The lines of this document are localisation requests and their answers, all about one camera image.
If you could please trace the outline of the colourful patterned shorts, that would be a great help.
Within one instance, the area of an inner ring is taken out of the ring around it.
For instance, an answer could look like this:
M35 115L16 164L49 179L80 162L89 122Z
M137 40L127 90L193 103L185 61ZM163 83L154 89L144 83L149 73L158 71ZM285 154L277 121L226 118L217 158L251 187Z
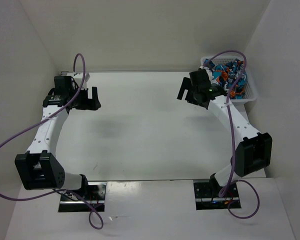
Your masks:
M201 69L207 71L212 84L221 86L226 92L230 90L232 85L235 83L237 77L240 75L244 68L245 61L235 59L226 61L224 64L215 64L215 62L209 61L208 58L204 60ZM245 96L245 85L247 83L247 74L244 71L241 78L238 80L236 85L230 91L230 98L232 100L241 100Z

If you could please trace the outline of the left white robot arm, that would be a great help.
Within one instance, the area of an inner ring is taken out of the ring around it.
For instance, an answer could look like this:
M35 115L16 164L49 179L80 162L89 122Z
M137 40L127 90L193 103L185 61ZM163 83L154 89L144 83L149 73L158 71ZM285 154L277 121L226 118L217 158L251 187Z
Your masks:
M83 174L67 173L56 158L59 136L72 109L96 111L101 108L98 90L92 87L88 97L88 73L54 77L52 88L43 100L42 120L33 142L23 154L15 157L15 166L26 190L66 189L79 200L90 194Z

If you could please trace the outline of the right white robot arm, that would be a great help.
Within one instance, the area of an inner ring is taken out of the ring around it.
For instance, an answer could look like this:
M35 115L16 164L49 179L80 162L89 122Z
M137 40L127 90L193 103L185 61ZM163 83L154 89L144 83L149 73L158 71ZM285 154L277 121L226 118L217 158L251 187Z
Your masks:
M273 143L270 134L253 127L227 98L226 91L211 83L205 69L183 78L177 99L207 109L231 134L234 152L230 164L209 179L213 196L223 197L230 184L270 165Z

